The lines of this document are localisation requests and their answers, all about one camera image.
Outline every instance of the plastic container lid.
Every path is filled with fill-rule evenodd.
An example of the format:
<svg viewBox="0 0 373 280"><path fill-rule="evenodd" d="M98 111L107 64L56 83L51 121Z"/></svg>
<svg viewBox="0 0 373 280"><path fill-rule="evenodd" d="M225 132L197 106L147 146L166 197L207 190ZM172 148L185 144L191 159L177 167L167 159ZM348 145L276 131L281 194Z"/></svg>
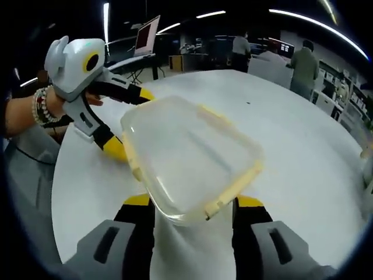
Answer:
<svg viewBox="0 0 373 280"><path fill-rule="evenodd" d="M262 170L260 145L181 97L137 106L121 125L132 173L176 224L210 219Z"/></svg>

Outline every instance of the human hand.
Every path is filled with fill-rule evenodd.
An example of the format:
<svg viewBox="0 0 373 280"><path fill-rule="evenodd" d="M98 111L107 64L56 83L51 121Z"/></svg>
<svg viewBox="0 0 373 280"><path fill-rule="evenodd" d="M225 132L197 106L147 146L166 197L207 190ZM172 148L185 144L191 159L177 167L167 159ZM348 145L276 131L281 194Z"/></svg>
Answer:
<svg viewBox="0 0 373 280"><path fill-rule="evenodd" d="M103 105L103 102L100 100L100 97L98 95L94 95L94 94L90 94L89 92L86 92L86 99L88 103L91 105L95 105L95 106ZM50 87L47 90L47 97L46 97L45 103L47 105L48 111L54 117L60 118L65 114L64 109L63 109L64 102L65 100L56 94L53 87Z"/></svg>

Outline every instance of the white round table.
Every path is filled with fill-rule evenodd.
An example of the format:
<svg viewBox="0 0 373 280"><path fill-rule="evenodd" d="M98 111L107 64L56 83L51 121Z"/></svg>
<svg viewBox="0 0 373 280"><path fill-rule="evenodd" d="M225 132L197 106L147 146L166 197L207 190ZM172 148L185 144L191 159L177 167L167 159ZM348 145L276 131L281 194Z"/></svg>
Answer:
<svg viewBox="0 0 373 280"><path fill-rule="evenodd" d="M274 221L283 221L309 245L321 265L338 267L363 228L361 148L334 119L295 93L236 71L195 72L143 85L159 98L179 95L224 114L261 143L265 168L244 191L261 200ZM113 133L131 106L104 99L93 107ZM122 203L145 190L129 167L106 157L68 128L52 188L54 236L62 262L78 241Z"/></svg>

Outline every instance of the laptop screen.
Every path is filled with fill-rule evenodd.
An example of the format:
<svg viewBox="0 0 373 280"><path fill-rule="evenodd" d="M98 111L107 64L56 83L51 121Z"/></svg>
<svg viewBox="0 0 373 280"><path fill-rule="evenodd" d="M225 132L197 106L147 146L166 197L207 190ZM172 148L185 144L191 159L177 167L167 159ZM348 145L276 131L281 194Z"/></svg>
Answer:
<svg viewBox="0 0 373 280"><path fill-rule="evenodd" d="M134 56L153 53L160 16L145 23L138 31Z"/></svg>

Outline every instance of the beaded bracelet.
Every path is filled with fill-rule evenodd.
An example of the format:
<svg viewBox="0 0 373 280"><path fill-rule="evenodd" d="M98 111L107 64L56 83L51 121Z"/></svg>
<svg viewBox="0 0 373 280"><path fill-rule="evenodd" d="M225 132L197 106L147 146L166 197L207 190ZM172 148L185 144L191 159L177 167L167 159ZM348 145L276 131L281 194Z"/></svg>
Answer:
<svg viewBox="0 0 373 280"><path fill-rule="evenodd" d="M46 123L53 123L59 121L61 118L55 118L52 114L48 111L46 105L46 98L47 98L47 90L51 86L47 88L38 89L33 97L33 117L36 123L43 125Z"/></svg>

